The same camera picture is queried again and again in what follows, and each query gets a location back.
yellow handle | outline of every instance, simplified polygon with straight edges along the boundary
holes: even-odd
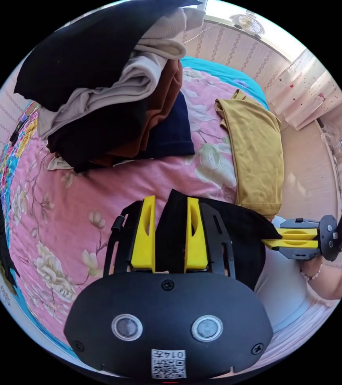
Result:
[[[199,200],[187,198],[187,234],[184,273],[187,270],[204,270],[208,265],[206,239],[200,213]]]
[[[296,249],[317,249],[318,241],[302,241],[294,239],[263,239],[262,242],[269,248],[292,247]]]
[[[276,229],[283,239],[311,241],[318,235],[318,229]]]
[[[155,272],[155,208],[155,195],[144,199],[131,259],[134,269],[151,269],[152,273]]]

bracelet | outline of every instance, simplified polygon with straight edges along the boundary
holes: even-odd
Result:
[[[323,264],[320,265],[319,270],[318,270],[312,277],[307,276],[306,273],[305,273],[303,270],[301,270],[300,273],[301,273],[301,275],[304,277],[304,279],[305,279],[306,281],[312,281],[312,280],[314,280],[316,277],[318,277],[318,275],[319,275],[320,272],[322,271],[322,267],[323,267]]]

hand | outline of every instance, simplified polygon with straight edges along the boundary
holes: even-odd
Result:
[[[301,261],[300,268],[308,277],[313,277],[318,273],[321,264],[323,263],[323,256],[320,255],[311,259],[310,261]]]

pink floral bedspread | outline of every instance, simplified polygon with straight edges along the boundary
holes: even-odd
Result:
[[[216,98],[236,87],[190,68],[182,92],[196,154],[140,160],[90,171],[47,170],[53,155],[34,132],[10,186],[10,255],[17,284],[43,327],[67,343],[66,317],[76,296],[101,277],[110,228],[123,208],[156,195],[156,222],[172,188],[234,202],[236,178],[227,131]]]

stack of clothes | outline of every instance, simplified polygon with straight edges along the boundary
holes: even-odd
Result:
[[[37,132],[58,160],[51,169],[82,172],[194,154],[180,92],[186,50],[175,38],[202,26],[203,11],[183,8],[198,4],[120,3],[57,30],[35,47],[14,92],[40,105]]]

